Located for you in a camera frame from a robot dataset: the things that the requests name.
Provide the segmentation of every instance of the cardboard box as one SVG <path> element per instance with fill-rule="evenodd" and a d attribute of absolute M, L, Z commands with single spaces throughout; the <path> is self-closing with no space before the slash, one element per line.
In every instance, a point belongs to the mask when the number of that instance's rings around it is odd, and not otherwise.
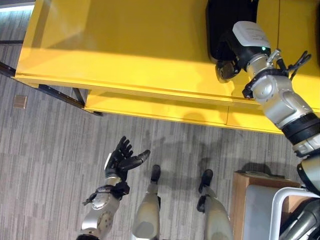
<path fill-rule="evenodd" d="M 249 185 L 258 185 L 272 188 L 292 187 L 299 188 L 300 183 L 276 176 L 269 176 L 261 172 L 235 172 L 233 174 L 232 185 L 232 205 L 230 220 L 233 227 L 234 240 L 243 240 L 245 206 L 246 206 L 246 189 Z M 292 211 L 297 205 L 297 199 L 290 203 L 286 202 L 285 211 Z"/>

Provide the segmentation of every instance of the yellow tabletop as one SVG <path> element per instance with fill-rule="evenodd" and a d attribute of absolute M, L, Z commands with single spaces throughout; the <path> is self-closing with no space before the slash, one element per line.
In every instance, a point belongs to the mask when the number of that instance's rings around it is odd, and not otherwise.
<path fill-rule="evenodd" d="M 206 5 L 207 0 L 37 0 L 16 78 L 198 103 L 257 105 L 241 94 L 249 81 L 245 72 L 229 83 L 218 82 L 207 53 Z M 279 0 L 261 0 L 258 12 L 275 48 Z"/>
<path fill-rule="evenodd" d="M 244 71 L 228 83 L 218 81 L 207 54 L 207 1 L 37 0 L 15 78 L 33 87 L 89 89 L 88 110 L 279 132 L 254 100 L 243 98 L 249 82 Z M 316 113 L 318 5 L 260 0 L 257 15 L 287 65 L 304 50 L 312 53 L 293 87 Z M 110 103 L 116 107 L 109 109 Z"/>

